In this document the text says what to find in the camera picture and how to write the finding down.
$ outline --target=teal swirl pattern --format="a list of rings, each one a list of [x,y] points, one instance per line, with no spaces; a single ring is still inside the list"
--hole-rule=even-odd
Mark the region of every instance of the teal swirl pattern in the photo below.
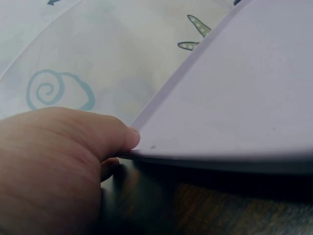
[[[28,107],[31,110],[36,110],[38,108],[35,107],[35,105],[31,101],[30,89],[32,87],[32,83],[35,80],[35,78],[38,75],[43,74],[43,73],[52,74],[57,79],[57,81],[59,83],[59,90],[51,101],[45,101],[41,98],[41,96],[39,94],[40,89],[42,87],[49,87],[49,91],[46,93],[46,95],[52,95],[54,92],[54,86],[48,82],[41,83],[36,88],[36,93],[35,93],[36,98],[41,103],[43,103],[47,106],[52,106],[52,105],[56,104],[62,98],[62,96],[64,95],[64,92],[65,92],[65,84],[64,84],[62,76],[65,75],[65,76],[69,76],[69,77],[73,78],[80,85],[80,87],[86,92],[86,95],[88,96],[87,103],[85,103],[83,106],[81,106],[78,110],[89,111],[89,110],[93,109],[94,104],[95,104],[95,98],[94,98],[93,92],[92,92],[90,86],[86,82],[82,81],[77,75],[74,75],[74,74],[69,73],[69,72],[55,72],[53,70],[41,70],[41,71],[36,72],[28,82],[28,86],[27,86],[27,90],[26,90],[26,102],[27,102]]]

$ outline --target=dotted leaf shape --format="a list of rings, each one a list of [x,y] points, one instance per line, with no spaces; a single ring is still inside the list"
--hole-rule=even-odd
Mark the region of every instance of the dotted leaf shape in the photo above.
[[[211,29],[206,26],[204,23],[202,23],[197,17],[194,17],[192,15],[187,15],[190,22],[196,27],[197,31],[205,37],[211,32]],[[178,43],[178,47],[185,50],[193,51],[199,43],[196,42],[181,42]]]
[[[198,18],[192,15],[187,15],[187,17],[203,37],[205,37],[206,35],[209,34],[209,32],[211,32],[211,29],[204,23],[202,23]]]

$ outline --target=dark wood grain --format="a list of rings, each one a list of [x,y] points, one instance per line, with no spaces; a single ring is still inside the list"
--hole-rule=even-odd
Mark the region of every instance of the dark wood grain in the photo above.
[[[313,234],[311,176],[122,163],[103,184],[100,234]]]

